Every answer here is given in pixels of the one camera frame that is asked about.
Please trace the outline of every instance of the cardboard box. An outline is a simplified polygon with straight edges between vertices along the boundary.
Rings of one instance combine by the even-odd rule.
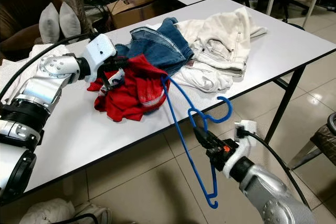
[[[117,29],[163,14],[156,0],[118,0],[107,8]]]

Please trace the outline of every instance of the stool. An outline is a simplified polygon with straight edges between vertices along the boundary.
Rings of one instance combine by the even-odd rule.
[[[288,163],[291,170],[299,168],[320,154],[324,154],[334,165],[336,165],[336,113],[328,117],[327,124],[320,127],[310,141],[299,151],[299,153]]]

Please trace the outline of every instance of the blue jeans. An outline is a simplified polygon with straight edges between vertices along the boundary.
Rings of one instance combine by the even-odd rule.
[[[118,55],[132,58],[144,54],[150,64],[173,75],[193,55],[175,23],[176,18],[166,18],[156,31],[148,27],[130,31],[132,41],[128,45],[117,44]]]

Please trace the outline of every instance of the blue plastic hanger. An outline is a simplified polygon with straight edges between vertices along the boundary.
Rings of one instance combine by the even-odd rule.
[[[196,127],[196,123],[194,121],[194,118],[192,116],[192,112],[196,112],[197,114],[199,114],[203,120],[203,124],[204,124],[204,130],[207,131],[208,130],[208,124],[207,124],[207,119],[211,120],[212,122],[214,123],[222,123],[226,120],[228,120],[232,114],[232,111],[233,111],[233,108],[232,108],[232,104],[231,102],[225,98],[225,97],[217,97],[218,100],[223,100],[227,103],[228,105],[228,112],[227,112],[227,115],[221,119],[215,119],[213,118],[211,115],[205,115],[202,111],[198,110],[194,104],[191,102],[190,98],[186,95],[186,93],[184,92],[184,90],[172,79],[170,78],[169,76],[167,77],[161,77],[161,81],[163,83],[163,89],[164,89],[164,93],[167,97],[167,101],[168,101],[168,104],[169,104],[169,108],[171,110],[171,113],[172,113],[172,116],[173,116],[173,119],[174,119],[174,123],[175,123],[175,126],[176,126],[176,129],[178,131],[178,134],[180,136],[180,139],[181,139],[181,142],[182,142],[182,145],[184,147],[184,150],[188,156],[188,159],[189,159],[189,162],[194,170],[194,173],[197,177],[197,180],[198,180],[198,183],[200,184],[201,186],[201,189],[204,193],[204,196],[206,198],[206,201],[208,202],[209,206],[216,209],[218,207],[218,202],[215,201],[214,203],[211,202],[211,199],[217,197],[218,195],[218,190],[217,190],[217,178],[216,178],[216,170],[215,170],[215,167],[213,165],[211,165],[211,172],[212,172],[212,180],[213,180],[213,193],[208,193],[204,187],[204,184],[202,182],[202,179],[201,177],[199,176],[198,174],[198,171],[197,171],[197,168],[193,162],[193,159],[191,158],[191,155],[188,151],[188,148],[186,146],[186,143],[184,141],[184,138],[183,138],[183,135],[182,135],[182,132],[181,132],[181,129],[180,129],[180,126],[178,125],[179,123],[177,122],[177,119],[176,119],[176,116],[175,116],[175,113],[174,113],[174,109],[173,109],[173,106],[172,106],[172,103],[171,103],[171,100],[169,98],[169,95],[168,95],[168,91],[167,91],[167,88],[166,88],[166,85],[165,83],[170,80],[177,88],[178,90],[182,93],[182,95],[184,96],[184,98],[188,101],[189,105],[190,105],[190,108],[188,109],[188,115],[189,115],[189,119],[193,125],[193,127]]]

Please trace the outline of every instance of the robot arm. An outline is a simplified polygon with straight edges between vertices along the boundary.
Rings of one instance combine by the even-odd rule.
[[[106,35],[99,35],[80,58],[74,54],[43,56],[36,74],[28,79],[10,105],[0,106],[0,198],[23,193],[36,161],[43,127],[58,103],[62,88],[77,80],[95,81],[108,58],[116,56]]]
[[[200,127],[194,128],[194,133],[206,148],[210,163],[223,171],[225,177],[239,183],[239,189],[259,211],[265,224],[314,224],[311,210],[293,197],[285,183],[246,157],[254,141],[250,136],[241,136],[239,130],[244,128],[254,133],[256,124],[246,120],[236,124],[235,141],[220,140]]]

